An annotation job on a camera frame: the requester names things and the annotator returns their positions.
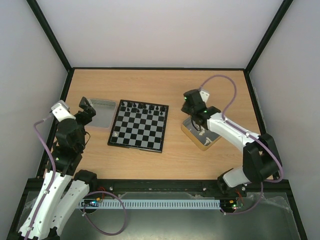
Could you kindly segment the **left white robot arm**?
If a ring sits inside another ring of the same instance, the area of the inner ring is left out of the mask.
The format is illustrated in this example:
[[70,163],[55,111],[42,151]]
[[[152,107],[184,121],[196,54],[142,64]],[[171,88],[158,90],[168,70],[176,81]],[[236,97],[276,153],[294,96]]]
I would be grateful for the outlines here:
[[85,125],[96,111],[86,97],[82,97],[79,107],[81,110],[75,115],[63,100],[51,107],[49,115],[58,124],[52,149],[40,141],[49,157],[43,184],[25,222],[8,239],[58,240],[77,205],[95,189],[97,175],[76,169],[87,144]]

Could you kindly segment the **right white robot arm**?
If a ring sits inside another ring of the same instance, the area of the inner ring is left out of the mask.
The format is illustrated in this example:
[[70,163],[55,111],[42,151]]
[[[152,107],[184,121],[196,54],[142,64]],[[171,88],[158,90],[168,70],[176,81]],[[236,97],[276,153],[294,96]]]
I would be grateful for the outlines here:
[[183,94],[181,111],[197,125],[233,144],[242,153],[242,166],[232,168],[217,178],[218,191],[229,196],[242,184],[261,184],[275,173],[283,176],[282,164],[274,138],[251,132],[227,118],[214,106],[207,107],[204,94],[192,89]]

